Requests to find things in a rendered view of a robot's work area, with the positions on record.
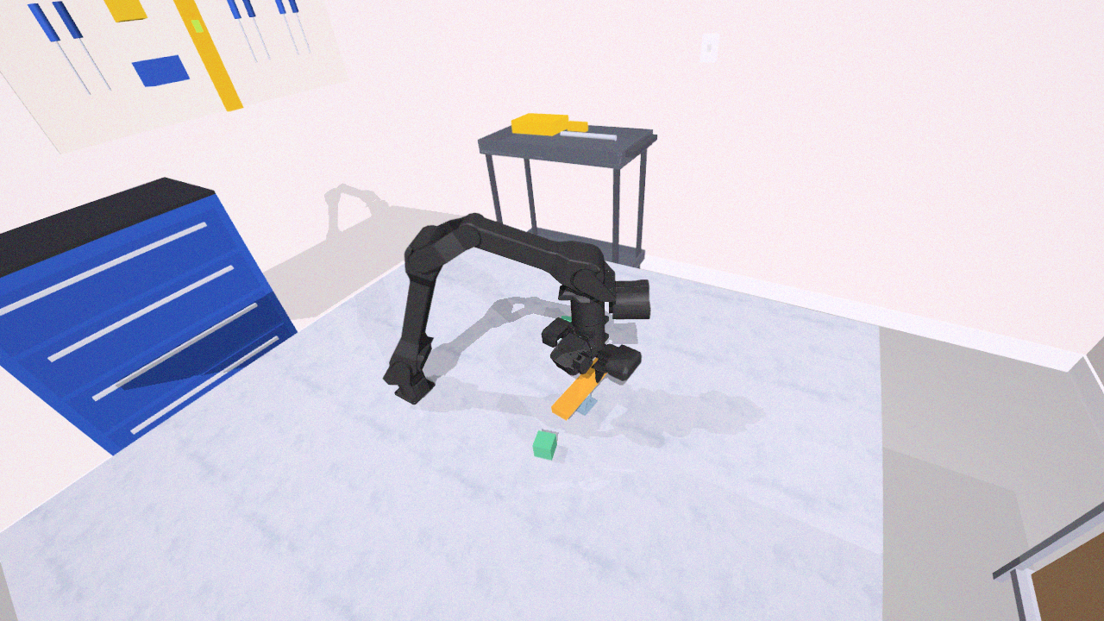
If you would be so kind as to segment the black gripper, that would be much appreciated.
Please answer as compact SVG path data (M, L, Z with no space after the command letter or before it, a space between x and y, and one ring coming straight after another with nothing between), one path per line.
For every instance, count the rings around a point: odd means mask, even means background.
M596 385L599 385L604 373L611 373L612 377L626 381L643 364L643 354L623 345L623 343L620 347L606 343L611 339L611 334L605 333L605 323L608 322L611 322L611 316L605 316L604 322L597 323L597 325L582 326L573 319L564 322L558 317L554 322L549 323L546 329L542 330L542 343L555 348L560 338L567 337L567 326L571 326L578 336L582 334L590 336L597 349L597 361L592 366L595 369Z

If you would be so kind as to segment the green cube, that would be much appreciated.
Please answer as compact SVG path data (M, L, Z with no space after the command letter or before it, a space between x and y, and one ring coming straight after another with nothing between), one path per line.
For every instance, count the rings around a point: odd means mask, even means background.
M539 430L532 448L533 452L535 452L535 457L552 461L553 456L555 456L555 449L558 448L556 434Z

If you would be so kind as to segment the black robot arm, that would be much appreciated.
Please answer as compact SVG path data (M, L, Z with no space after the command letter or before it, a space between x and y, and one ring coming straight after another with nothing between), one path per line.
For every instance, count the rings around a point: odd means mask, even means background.
M473 213L420 229L404 251L404 271L410 285L397 349L383 378L399 386L394 393L416 406L435 382L424 376L434 337L426 334L431 299L444 264L470 248L512 259L543 270L560 284L558 299L569 299L572 319L582 326L604 322L605 302L611 302L612 319L650 319L649 278L616 280L597 245L556 242L532 235L524 229L497 223ZM592 338L578 336L567 326L567 337L558 343L549 358L569 376L586 373L597 356Z

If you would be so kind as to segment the orange bar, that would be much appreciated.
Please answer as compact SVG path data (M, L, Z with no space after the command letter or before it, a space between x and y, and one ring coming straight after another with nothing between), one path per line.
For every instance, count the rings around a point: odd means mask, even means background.
M587 398L587 396L594 390L595 386L597 386L595 369L592 368L596 361L597 358L594 359L594 362L591 365L588 371L586 371L586 373L581 373L574 385L569 386L567 391L558 398L554 406L551 406L552 413L567 420L567 418L576 411L577 406L582 406L585 398Z

